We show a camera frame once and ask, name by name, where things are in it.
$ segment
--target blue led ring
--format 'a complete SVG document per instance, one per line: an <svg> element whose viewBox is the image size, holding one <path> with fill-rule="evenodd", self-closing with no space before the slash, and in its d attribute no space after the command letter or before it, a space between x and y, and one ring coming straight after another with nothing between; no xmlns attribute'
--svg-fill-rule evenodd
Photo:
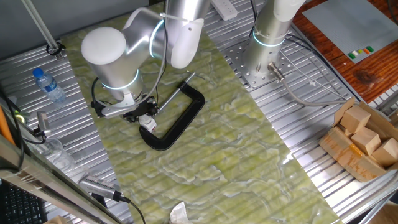
<svg viewBox="0 0 398 224"><path fill-rule="evenodd" d="M284 40L282 40L282 42L279 43L279 44L271 45L271 44L265 44L265 43L261 42L259 39L257 39L255 33L253 33L253 37L254 37L254 40L257 41L257 43L259 43L259 44L261 44L261 45L263 45L263 46L265 46L265 47L277 47L277 46L281 45L281 44L285 41L285 39L284 39Z"/></svg>

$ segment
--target black bracket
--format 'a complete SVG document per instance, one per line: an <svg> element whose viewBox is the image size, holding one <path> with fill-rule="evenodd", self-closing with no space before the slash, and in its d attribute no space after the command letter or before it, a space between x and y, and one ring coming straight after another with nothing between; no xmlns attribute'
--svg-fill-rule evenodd
<svg viewBox="0 0 398 224"><path fill-rule="evenodd" d="M205 97L199 91L189 86L185 81L182 81L178 88L193 101L167 133L159 139L146 130L146 128L142 126L139 127L142 139L148 146L157 151L165 151L170 148L203 108L203 105L205 105Z"/></svg>
<svg viewBox="0 0 398 224"><path fill-rule="evenodd" d="M58 44L58 49L55 52L50 53L50 51L49 51L50 50L50 46L49 45L47 45L47 47L45 48L45 51L51 56L56 56L57 54L59 54L62 51L62 49L66 48L60 42L57 42L57 44Z"/></svg>

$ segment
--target water bottle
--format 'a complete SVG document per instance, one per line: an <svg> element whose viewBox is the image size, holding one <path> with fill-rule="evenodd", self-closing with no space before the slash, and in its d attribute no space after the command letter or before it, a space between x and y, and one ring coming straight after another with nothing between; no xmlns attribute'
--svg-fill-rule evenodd
<svg viewBox="0 0 398 224"><path fill-rule="evenodd" d="M57 85L57 81L49 73L44 73L41 68L33 70L37 86L47 94L54 103L63 103L66 99L65 92Z"/></svg>
<svg viewBox="0 0 398 224"><path fill-rule="evenodd" d="M75 160L64 150L62 143L58 139L48 138L44 144L32 146L76 183L90 174L90 170L87 167L76 165Z"/></svg>

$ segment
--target bottle cap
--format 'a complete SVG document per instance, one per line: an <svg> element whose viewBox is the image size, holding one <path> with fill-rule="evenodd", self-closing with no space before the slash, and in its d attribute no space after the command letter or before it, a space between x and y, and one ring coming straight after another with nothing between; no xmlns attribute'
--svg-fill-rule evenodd
<svg viewBox="0 0 398 224"><path fill-rule="evenodd" d="M41 68L36 68L35 70L33 70L33 76L36 78L42 77L43 74L44 74L44 72Z"/></svg>

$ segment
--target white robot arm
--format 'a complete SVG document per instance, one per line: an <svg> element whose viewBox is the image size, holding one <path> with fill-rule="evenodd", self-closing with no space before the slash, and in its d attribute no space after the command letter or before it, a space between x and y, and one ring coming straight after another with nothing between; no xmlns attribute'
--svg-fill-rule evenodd
<svg viewBox="0 0 398 224"><path fill-rule="evenodd" d="M243 52L244 66L251 72L269 73L267 65L277 61L292 19L304 1L268 0ZM134 111L139 104L147 103L152 92L144 88L139 67L149 57L163 59L165 31L167 62L175 68L184 68L192 61L209 5L210 0L169 0L166 13L140 8L131 14L122 31L101 27L84 38L81 45L84 58L103 86L119 101L102 109L104 117Z"/></svg>

